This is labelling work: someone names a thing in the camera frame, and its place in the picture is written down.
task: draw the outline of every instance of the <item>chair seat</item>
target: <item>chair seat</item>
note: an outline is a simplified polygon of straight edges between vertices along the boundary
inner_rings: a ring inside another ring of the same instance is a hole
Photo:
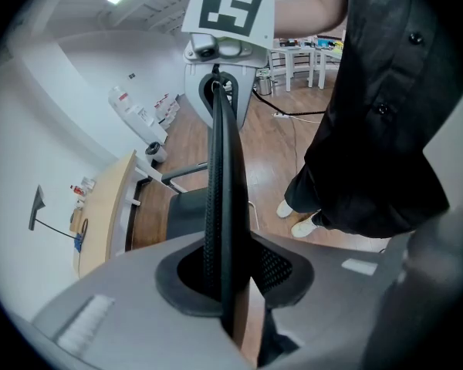
[[[204,231],[208,188],[173,196],[168,208],[167,240]]]

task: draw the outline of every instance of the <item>black button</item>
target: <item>black button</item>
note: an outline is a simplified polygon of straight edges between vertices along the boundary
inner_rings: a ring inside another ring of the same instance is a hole
[[[421,44],[422,42],[424,42],[424,37],[422,37],[422,34],[420,34],[420,33],[411,33],[411,34],[408,36],[408,39],[410,40],[410,42],[411,42],[413,45],[419,45],[419,44]]]
[[[384,103],[381,103],[377,106],[377,112],[380,114],[380,115],[384,115],[385,113],[387,113],[387,104],[384,104]]]

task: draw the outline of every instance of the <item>floor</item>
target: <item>floor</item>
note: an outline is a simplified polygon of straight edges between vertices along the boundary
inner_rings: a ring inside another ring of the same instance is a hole
[[[276,79],[278,82],[273,86],[273,94],[265,96],[265,99],[289,112],[323,111],[333,91],[336,71],[327,71],[324,90],[315,86],[309,88],[306,73],[296,73],[295,78],[292,79],[290,92],[285,90],[285,76]],[[305,219],[307,215],[293,213],[286,219],[280,219],[275,211],[283,199],[290,180],[304,164],[303,155],[316,134],[318,124],[297,119],[277,119],[272,116],[273,113],[271,108],[252,96],[247,119],[241,131],[248,197],[257,206],[260,230],[293,239],[290,234],[291,227]],[[314,115],[303,118],[319,122],[321,117],[322,115]],[[168,158],[158,167],[159,171],[165,173],[206,161],[207,133],[207,127],[194,110],[182,103],[176,120],[168,130],[165,145]],[[206,187],[208,173],[207,170],[201,171],[180,177],[175,182],[187,190]],[[173,195],[172,190],[157,182],[151,182],[142,188],[141,205],[138,207],[134,222],[133,249],[164,240],[167,208]],[[253,212],[251,212],[251,228],[256,229],[255,218],[252,215]],[[381,251],[388,242],[388,239],[370,239],[345,234],[339,230],[326,230],[322,227],[302,240],[361,251]]]

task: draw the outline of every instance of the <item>forearm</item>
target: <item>forearm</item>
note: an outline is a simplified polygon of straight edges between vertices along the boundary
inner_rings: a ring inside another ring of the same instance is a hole
[[[275,37],[315,35],[338,26],[346,0],[276,0]]]

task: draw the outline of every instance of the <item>foot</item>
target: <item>foot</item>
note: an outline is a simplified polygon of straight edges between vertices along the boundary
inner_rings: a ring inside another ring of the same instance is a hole
[[[306,237],[311,234],[318,226],[312,222],[312,217],[308,217],[302,222],[298,222],[292,227],[292,236],[295,238]]]
[[[278,205],[278,208],[276,208],[276,215],[280,218],[286,218],[292,211],[293,209],[286,203],[286,200],[284,200]]]

